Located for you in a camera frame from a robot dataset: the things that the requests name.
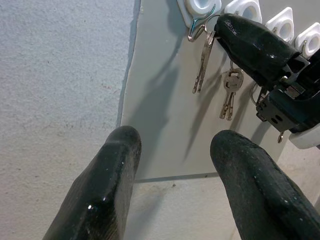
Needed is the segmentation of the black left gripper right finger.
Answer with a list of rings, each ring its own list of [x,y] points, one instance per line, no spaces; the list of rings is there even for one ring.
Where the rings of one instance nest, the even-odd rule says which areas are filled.
[[[259,145],[233,130],[222,130],[211,140],[210,157],[241,239],[320,238],[320,215]]]

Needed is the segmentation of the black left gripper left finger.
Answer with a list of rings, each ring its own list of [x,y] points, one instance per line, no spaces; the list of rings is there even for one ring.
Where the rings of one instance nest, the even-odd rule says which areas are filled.
[[[134,127],[112,131],[72,183],[43,239],[123,239],[141,152]]]

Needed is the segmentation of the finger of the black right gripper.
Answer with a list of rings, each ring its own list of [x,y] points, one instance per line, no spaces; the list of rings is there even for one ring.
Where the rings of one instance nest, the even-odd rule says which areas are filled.
[[[221,14],[214,31],[229,58],[261,87],[274,87],[287,63],[300,55],[261,23],[236,14]]]

